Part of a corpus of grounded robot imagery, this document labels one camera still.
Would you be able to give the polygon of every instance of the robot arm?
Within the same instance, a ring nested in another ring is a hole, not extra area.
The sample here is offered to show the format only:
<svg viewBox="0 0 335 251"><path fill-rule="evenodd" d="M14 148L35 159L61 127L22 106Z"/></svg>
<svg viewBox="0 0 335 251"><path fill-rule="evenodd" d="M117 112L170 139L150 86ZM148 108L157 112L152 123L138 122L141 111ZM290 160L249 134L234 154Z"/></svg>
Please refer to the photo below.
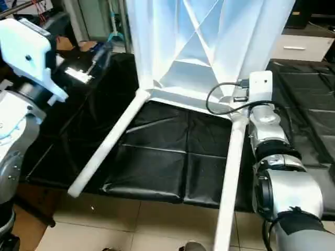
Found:
<svg viewBox="0 0 335 251"><path fill-rule="evenodd" d="M275 228L278 251L333 250L335 235L322 225L322 194L291 146L271 105L250 111L249 136L256 159L254 211L264 218L263 239L268 250ZM269 231L266 222L271 222Z"/></svg>

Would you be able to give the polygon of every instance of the white metal bar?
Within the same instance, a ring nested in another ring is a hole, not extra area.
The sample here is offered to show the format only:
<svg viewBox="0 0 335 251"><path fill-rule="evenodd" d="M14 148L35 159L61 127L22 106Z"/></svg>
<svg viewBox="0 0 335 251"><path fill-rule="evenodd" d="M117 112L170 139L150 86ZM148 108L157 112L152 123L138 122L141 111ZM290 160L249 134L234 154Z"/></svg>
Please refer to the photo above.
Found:
<svg viewBox="0 0 335 251"><path fill-rule="evenodd" d="M236 114L232 116L232 121L226 171L215 233L214 251L229 250L244 134L249 120L241 114Z"/></svg>
<svg viewBox="0 0 335 251"><path fill-rule="evenodd" d="M87 185L89 180L99 168L100 164L106 158L110 150L119 140L123 132L126 130L127 126L130 124L137 112L141 109L143 104L149 99L149 97L149 92L142 89L137 90L135 98L132 100L128 108L116 122L107 137L105 137L104 141L95 151L91 159L87 162L84 169L80 172L76 180L68 189L69 195L75 198L80 195L84 187Z"/></svg>

